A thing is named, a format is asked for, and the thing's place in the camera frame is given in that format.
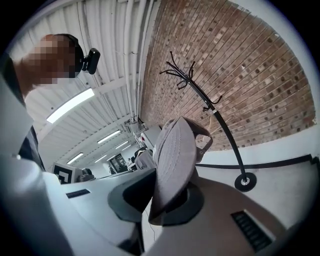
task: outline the black coat rack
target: black coat rack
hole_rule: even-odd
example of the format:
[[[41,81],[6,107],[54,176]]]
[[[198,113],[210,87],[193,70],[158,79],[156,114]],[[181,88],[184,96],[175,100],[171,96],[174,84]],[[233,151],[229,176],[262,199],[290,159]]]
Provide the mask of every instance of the black coat rack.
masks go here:
[[[195,83],[195,81],[192,80],[193,75],[194,75],[194,65],[195,61],[192,63],[188,75],[186,75],[180,68],[178,68],[177,64],[175,63],[174,56],[172,54],[172,51],[170,51],[171,54],[171,59],[173,64],[171,64],[169,61],[166,61],[166,64],[168,64],[172,69],[167,69],[165,71],[160,72],[160,74],[166,73],[172,76],[176,76],[181,78],[182,80],[177,84],[178,90],[181,90],[185,88],[187,85],[190,85],[192,89],[195,90],[195,92],[201,97],[201,99],[206,103],[207,107],[203,107],[204,112],[211,110],[219,124],[221,125],[226,137],[228,138],[231,147],[234,151],[234,154],[236,156],[236,159],[239,164],[239,168],[241,171],[241,174],[236,178],[234,182],[234,186],[236,189],[242,191],[242,192],[247,192],[252,190],[256,183],[257,183],[257,177],[251,173],[251,172],[246,172],[244,164],[242,162],[239,149],[237,147],[237,144],[235,142],[234,137],[232,136],[225,120],[223,117],[220,115],[219,111],[215,109],[214,104],[218,104],[220,100],[222,99],[222,96],[218,98],[216,102],[212,102],[209,97],[204,93],[204,91]]]

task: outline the cap brim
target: cap brim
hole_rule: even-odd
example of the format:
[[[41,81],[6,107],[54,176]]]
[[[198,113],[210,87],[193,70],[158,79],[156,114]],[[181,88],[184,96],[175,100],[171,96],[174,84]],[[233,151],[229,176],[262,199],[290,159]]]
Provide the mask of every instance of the cap brim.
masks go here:
[[[158,154],[149,220],[158,217],[177,198],[195,169],[195,136],[183,117],[171,129]]]

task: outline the vent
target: vent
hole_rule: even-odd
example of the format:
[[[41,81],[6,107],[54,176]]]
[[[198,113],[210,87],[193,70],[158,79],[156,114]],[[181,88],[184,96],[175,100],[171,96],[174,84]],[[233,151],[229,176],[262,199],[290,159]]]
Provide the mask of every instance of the vent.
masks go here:
[[[87,189],[81,189],[75,192],[71,192],[71,193],[66,193],[66,196],[70,199],[70,198],[76,198],[76,197],[80,197],[86,194],[89,194],[90,191]]]
[[[242,231],[243,235],[252,246],[255,253],[272,243],[266,233],[244,211],[231,214],[233,220]]]

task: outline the white corrugated ceiling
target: white corrugated ceiling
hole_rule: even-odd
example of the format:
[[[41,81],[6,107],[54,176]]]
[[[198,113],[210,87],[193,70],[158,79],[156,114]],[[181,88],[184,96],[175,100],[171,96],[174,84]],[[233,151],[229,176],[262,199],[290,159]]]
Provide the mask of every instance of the white corrugated ceiling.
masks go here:
[[[64,7],[57,8],[59,2]],[[136,115],[137,109],[137,92],[133,81],[138,80],[137,73],[141,70],[137,61],[139,52],[134,52],[134,45],[135,40],[139,40],[141,44],[145,26],[145,18],[141,17],[139,21],[138,12],[142,10],[145,17],[148,9],[148,2],[144,9],[141,2],[56,1],[53,3],[55,11],[50,13],[51,6],[48,5],[46,11],[50,14],[43,15],[13,46],[10,55],[14,60],[19,60],[43,36],[68,33],[79,40],[84,55],[87,55],[91,48],[97,48],[101,53],[94,75],[82,72],[71,84],[55,90],[36,89],[26,98],[26,107],[34,119],[39,152],[47,171],[51,171],[53,162],[66,164],[80,152],[83,156],[71,165],[84,168],[105,154],[112,157],[117,153],[114,148],[122,142],[134,141],[125,128],[125,122]],[[128,20],[130,3],[133,3],[133,7],[131,19]],[[129,24],[129,35],[125,33],[126,24]],[[129,39],[129,86],[125,78],[126,38]],[[87,88],[93,89],[94,97],[72,109],[54,124],[46,121],[58,107]],[[129,97],[132,102],[131,113]],[[116,130],[121,130],[121,133],[104,143],[97,143]]]

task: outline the fluorescent light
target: fluorescent light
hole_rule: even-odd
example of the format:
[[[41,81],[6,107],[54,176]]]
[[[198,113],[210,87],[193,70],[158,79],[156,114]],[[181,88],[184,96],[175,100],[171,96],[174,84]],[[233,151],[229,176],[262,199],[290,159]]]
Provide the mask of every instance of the fluorescent light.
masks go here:
[[[67,165],[70,165],[71,163],[73,163],[74,161],[76,161],[79,157],[81,157],[84,153],[80,153],[77,156],[75,156],[74,158],[72,158],[69,162],[67,162]]]
[[[105,154],[103,157],[100,157],[97,161],[95,161],[95,163],[96,162],[99,162],[102,158],[105,158],[107,155]]]
[[[94,91],[91,88],[81,92],[77,96],[73,97],[72,99],[64,103],[61,107],[54,111],[46,120],[53,124],[69,110],[73,109],[75,106],[94,95]]]
[[[121,146],[123,146],[124,144],[127,144],[127,143],[128,143],[128,141],[126,141],[126,142],[122,143],[121,145],[117,146],[115,149],[118,149],[118,148],[120,148]]]
[[[110,157],[109,159],[107,159],[107,161],[109,161],[111,158],[114,158],[115,157],[115,155],[114,156],[112,156],[112,157]]]
[[[105,140],[111,138],[112,136],[114,136],[114,135],[116,135],[116,134],[118,134],[118,133],[120,133],[120,130],[117,130],[117,131],[115,131],[114,133],[111,133],[110,135],[108,135],[107,137],[104,137],[103,139],[99,140],[99,141],[98,141],[98,144],[104,142]]]
[[[129,148],[131,145],[126,146],[124,149],[122,149],[121,151],[124,151],[125,149]]]

